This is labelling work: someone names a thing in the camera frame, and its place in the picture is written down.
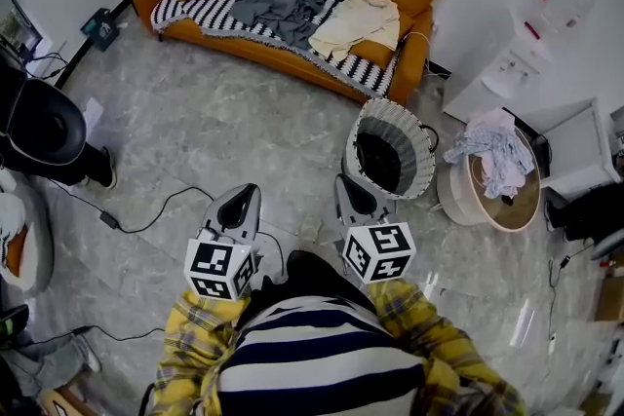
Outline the cardboard box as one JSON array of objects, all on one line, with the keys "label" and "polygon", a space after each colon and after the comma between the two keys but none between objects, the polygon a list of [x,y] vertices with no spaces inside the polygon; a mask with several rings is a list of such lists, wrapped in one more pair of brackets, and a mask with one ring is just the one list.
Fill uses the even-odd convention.
[{"label": "cardboard box", "polygon": [[608,263],[594,320],[624,323],[624,250],[615,253]]}]

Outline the woven laundry basket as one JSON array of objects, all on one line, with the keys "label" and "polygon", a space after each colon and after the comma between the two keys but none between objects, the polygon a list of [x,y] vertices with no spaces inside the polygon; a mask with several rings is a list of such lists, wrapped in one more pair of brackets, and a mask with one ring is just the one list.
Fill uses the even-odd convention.
[{"label": "woven laundry basket", "polygon": [[342,171],[393,200],[420,197],[434,177],[437,131],[404,106],[372,98],[348,134]]}]

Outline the grey garment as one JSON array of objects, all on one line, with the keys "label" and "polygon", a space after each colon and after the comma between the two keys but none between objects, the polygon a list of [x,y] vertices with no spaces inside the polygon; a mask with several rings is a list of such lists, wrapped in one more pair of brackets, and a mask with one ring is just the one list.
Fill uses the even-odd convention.
[{"label": "grey garment", "polygon": [[230,16],[249,27],[262,24],[287,45],[306,51],[317,29],[312,19],[323,8],[324,0],[235,0]]}]

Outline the teal box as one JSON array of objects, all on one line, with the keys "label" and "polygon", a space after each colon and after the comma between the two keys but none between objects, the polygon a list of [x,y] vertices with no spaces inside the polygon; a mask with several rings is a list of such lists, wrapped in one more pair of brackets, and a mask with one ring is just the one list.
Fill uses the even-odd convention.
[{"label": "teal box", "polygon": [[115,18],[107,9],[98,9],[81,27],[81,32],[101,52],[105,52],[119,35]]}]

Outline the person's black trousers legs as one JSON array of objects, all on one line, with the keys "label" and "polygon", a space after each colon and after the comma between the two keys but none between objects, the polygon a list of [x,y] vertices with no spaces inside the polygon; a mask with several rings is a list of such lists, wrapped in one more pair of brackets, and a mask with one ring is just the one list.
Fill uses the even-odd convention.
[{"label": "person's black trousers legs", "polygon": [[375,313],[373,304],[362,291],[312,252],[294,250],[288,258],[286,270],[287,278],[280,284],[275,284],[269,276],[263,277],[260,289],[252,291],[249,305],[238,319],[238,327],[281,301],[303,296],[342,298]]}]

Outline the white orange striped pouf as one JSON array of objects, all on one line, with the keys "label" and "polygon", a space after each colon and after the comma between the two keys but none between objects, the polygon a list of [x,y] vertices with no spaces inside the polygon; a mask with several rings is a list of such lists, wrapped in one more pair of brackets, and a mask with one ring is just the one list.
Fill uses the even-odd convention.
[{"label": "white orange striped pouf", "polygon": [[21,173],[0,169],[0,277],[27,295],[43,292],[54,244],[43,197]]}]

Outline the person's striped shirt torso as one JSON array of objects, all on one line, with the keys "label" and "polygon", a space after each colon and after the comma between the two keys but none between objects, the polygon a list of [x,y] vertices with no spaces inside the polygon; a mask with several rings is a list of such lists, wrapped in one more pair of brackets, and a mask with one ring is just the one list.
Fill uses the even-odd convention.
[{"label": "person's striped shirt torso", "polygon": [[422,358],[371,311],[322,296],[253,317],[217,376],[222,416],[416,416],[424,387]]}]

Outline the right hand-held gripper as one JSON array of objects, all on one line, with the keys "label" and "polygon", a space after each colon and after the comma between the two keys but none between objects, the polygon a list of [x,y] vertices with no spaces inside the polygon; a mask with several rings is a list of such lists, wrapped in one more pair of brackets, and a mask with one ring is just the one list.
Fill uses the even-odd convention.
[{"label": "right hand-held gripper", "polygon": [[[402,278],[416,245],[407,222],[390,213],[393,209],[385,195],[363,179],[343,174],[336,176],[333,194],[343,240],[339,253],[346,267],[363,284]],[[357,221],[356,212],[383,216]]]}]

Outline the person's left forearm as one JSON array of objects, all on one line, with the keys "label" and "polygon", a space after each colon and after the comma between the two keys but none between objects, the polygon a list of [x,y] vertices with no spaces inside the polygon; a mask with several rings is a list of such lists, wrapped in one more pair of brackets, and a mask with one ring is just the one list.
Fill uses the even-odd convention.
[{"label": "person's left forearm", "polygon": [[235,325],[250,299],[222,301],[184,291],[165,327],[150,416],[221,416],[218,376],[234,351]]}]

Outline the black office chair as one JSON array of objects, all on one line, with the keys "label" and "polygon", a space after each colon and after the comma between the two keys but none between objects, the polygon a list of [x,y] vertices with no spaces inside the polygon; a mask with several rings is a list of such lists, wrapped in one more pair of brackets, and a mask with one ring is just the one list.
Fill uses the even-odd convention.
[{"label": "black office chair", "polygon": [[0,137],[38,163],[64,166],[86,144],[86,121],[59,89],[0,62]]}]

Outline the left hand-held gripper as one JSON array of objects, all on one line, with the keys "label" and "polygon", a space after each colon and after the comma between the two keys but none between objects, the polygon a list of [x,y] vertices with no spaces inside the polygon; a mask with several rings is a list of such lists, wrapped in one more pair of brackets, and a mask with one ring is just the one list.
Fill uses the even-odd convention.
[{"label": "left hand-held gripper", "polygon": [[[199,297],[236,301],[257,273],[255,242],[261,192],[249,183],[234,187],[210,203],[204,228],[187,244],[183,274]],[[227,232],[241,236],[227,236]]]}]

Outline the person's right forearm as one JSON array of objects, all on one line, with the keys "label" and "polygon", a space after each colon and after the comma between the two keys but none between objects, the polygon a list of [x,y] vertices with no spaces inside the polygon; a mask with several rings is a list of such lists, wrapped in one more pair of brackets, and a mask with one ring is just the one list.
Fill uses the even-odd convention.
[{"label": "person's right forearm", "polygon": [[424,389],[416,407],[425,416],[527,416],[519,392],[417,285],[387,281],[370,284],[368,292],[381,325],[423,362]]}]

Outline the black bag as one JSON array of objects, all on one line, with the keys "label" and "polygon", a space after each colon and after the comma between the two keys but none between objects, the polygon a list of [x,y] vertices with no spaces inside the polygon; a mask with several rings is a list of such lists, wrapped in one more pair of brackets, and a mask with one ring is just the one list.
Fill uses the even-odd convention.
[{"label": "black bag", "polygon": [[545,215],[554,229],[563,230],[567,241],[599,243],[624,229],[624,182],[590,190],[562,208],[546,201]]}]

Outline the blue checked clothes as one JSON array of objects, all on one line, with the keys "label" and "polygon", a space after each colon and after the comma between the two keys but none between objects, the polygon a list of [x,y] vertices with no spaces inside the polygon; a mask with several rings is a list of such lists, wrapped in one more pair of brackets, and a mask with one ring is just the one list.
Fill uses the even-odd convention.
[{"label": "blue checked clothes", "polygon": [[488,199],[514,198],[534,171],[531,151],[517,135],[514,121],[510,125],[468,124],[443,158],[457,164],[469,155],[481,159],[482,184]]}]

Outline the cream shirt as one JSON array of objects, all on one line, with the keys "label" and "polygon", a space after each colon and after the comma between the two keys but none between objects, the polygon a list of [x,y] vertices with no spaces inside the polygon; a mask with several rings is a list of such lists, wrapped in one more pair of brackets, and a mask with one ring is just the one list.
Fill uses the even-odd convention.
[{"label": "cream shirt", "polygon": [[310,36],[309,44],[322,57],[342,61],[363,41],[395,51],[399,32],[399,9],[392,0],[344,0]]}]

